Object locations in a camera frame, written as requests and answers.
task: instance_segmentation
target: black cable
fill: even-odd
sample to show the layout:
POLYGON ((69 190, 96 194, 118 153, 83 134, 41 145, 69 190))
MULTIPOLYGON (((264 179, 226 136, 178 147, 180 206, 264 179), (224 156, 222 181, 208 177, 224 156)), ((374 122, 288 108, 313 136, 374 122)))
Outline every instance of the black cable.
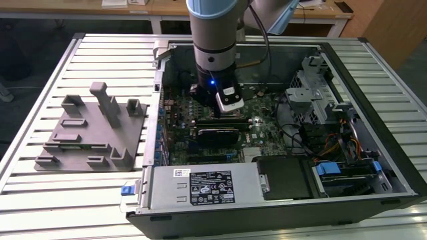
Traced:
POLYGON ((264 80, 264 85, 265 85, 268 80, 269 80, 269 78, 270 78, 270 75, 272 75, 272 54, 270 54, 268 33, 265 31, 265 28, 264 28, 262 22, 260 20, 260 17, 257 15, 257 13, 254 12, 253 7, 250 5, 248 5, 248 9, 249 9, 249 11, 250 11, 250 13, 253 15, 253 19, 256 21, 256 25, 257 25, 257 27, 260 29, 261 37, 264 39, 265 53, 264 53, 264 56, 261 57, 260 60, 249 62, 249 63, 245 63, 245 64, 240 64, 240 65, 236 66, 236 69, 252 67, 252 66, 258 65, 260 63, 262 63, 265 60, 268 60, 266 77, 265 77, 265 80, 264 80))
POLYGON ((265 31, 265 28, 264 28, 264 24, 260 20, 260 17, 258 15, 256 14, 254 10, 253 10, 253 7, 249 5, 248 6, 248 9, 253 15, 253 18, 254 18, 254 21, 256 21, 256 25, 260 29, 260 32, 261 32, 261 36, 264 38, 264 42, 265 42, 265 54, 262 56, 262 60, 261 62, 266 59, 268 60, 268 70, 266 70, 266 77, 264 79, 264 85, 266 84, 269 78, 270 78, 270 75, 272 75, 272 53, 270 53, 270 47, 269 47, 269 40, 268 40, 268 33, 265 31))
POLYGON ((290 152, 292 152, 292 150, 296 148, 296 147, 294 147, 294 136, 296 136, 296 135, 300 135, 300 133, 297 132, 297 133, 294 133, 294 134, 292 135, 290 152))
POLYGON ((305 24, 305 8, 300 3, 297 5, 300 5, 300 7, 301 7, 301 14, 304 15, 304 21, 301 24, 305 24))
POLYGON ((313 8, 305 8, 306 11, 313 11, 313 8))
POLYGON ((274 122, 277 124, 277 126, 280 127, 280 131, 282 131, 282 134, 292 139, 292 141, 294 141, 300 147, 304 149, 305 153, 312 156, 312 157, 317 157, 318 155, 308 148, 308 146, 305 146, 300 140, 297 140, 290 134, 286 133, 286 131, 282 130, 282 127, 284 126, 297 126, 297 124, 292 124, 292 123, 285 123, 282 125, 278 124, 278 119, 277 119, 277 110, 278 110, 278 103, 280 103, 280 99, 285 97, 285 92, 280 95, 278 99, 277 99, 277 104, 276 104, 276 107, 274 107, 274 122))

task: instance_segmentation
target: slatted metal surface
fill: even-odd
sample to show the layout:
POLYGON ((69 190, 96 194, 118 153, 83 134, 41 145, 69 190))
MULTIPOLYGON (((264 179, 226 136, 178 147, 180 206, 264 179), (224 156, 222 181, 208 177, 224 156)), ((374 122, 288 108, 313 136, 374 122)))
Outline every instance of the slatted metal surface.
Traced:
MULTIPOLYGON (((86 34, 70 47, 53 77, 51 87, 38 108, 15 153, 7 165, 0 194, 1 239, 145 239, 121 213, 120 187, 141 176, 144 140, 141 131, 133 172, 62 173, 35 172, 34 157, 49 138, 62 113, 59 103, 66 94, 78 94, 94 101, 89 93, 93 81, 108 85, 106 93, 117 102, 137 98, 150 104, 156 71, 152 66, 154 40, 190 40, 188 36, 86 34)), ((249 41, 261 41, 249 37, 249 41)), ((329 42, 368 100, 422 177, 427 177, 427 114, 406 86, 384 70, 356 39, 273 37, 284 42, 329 42)), ((336 89, 346 99, 342 88, 336 89)), ((198 239, 284 239, 305 236, 313 239, 374 236, 388 239, 424 239, 427 205, 386 211, 360 223, 281 231, 230 234, 198 239)))

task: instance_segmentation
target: blue tab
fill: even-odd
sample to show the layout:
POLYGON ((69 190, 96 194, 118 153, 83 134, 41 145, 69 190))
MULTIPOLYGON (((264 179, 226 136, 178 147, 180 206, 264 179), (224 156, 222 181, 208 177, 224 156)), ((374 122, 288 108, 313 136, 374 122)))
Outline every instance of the blue tab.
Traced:
POLYGON ((132 195, 134 195, 134 186, 122 186, 120 194, 121 194, 121 196, 132 196, 132 195))
POLYGON ((318 164, 324 170, 324 174, 340 174, 341 170, 336 162, 322 162, 318 164))
POLYGON ((325 174, 325 171, 322 171, 322 168, 320 165, 314 166, 314 170, 317 171, 318 176, 321 176, 322 174, 325 174))
POLYGON ((340 174, 341 170, 336 162, 321 162, 314 166, 318 176, 324 174, 340 174))
POLYGON ((376 172, 380 172, 382 170, 382 168, 381 168, 378 161, 373 161, 372 164, 373 164, 373 168, 374 168, 376 172))

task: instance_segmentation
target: wooden desk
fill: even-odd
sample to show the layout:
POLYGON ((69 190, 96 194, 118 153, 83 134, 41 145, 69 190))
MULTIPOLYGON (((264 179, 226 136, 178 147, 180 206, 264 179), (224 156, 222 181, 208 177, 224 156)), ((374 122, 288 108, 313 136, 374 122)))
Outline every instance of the wooden desk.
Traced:
MULTIPOLYGON (((188 21, 185 0, 149 0, 146 5, 102 9, 102 0, 0 0, 0 18, 22 19, 88 19, 88 20, 148 20, 152 33, 161 34, 161 21, 188 21)), ((297 9, 290 19, 293 24, 332 25, 328 37, 338 37, 350 13, 342 13, 333 0, 322 7, 297 9)))
MULTIPOLYGON (((188 21, 185 0, 153 0, 150 14, 158 16, 154 21, 188 21)), ((296 9, 289 21, 292 24, 325 24, 332 25, 328 37, 338 37, 352 13, 344 13, 334 5, 333 0, 325 0, 321 7, 296 9)))

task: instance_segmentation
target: table leg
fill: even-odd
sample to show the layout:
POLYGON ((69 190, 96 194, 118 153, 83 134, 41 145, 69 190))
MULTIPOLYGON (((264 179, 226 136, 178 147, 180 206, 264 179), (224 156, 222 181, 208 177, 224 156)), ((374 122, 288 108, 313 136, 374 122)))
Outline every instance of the table leg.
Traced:
POLYGON ((161 34, 161 16, 149 16, 152 34, 161 34))
POLYGON ((341 32, 344 30, 345 24, 348 19, 340 18, 336 19, 333 26, 330 27, 330 30, 328 31, 326 37, 328 38, 338 38, 341 35, 341 32))

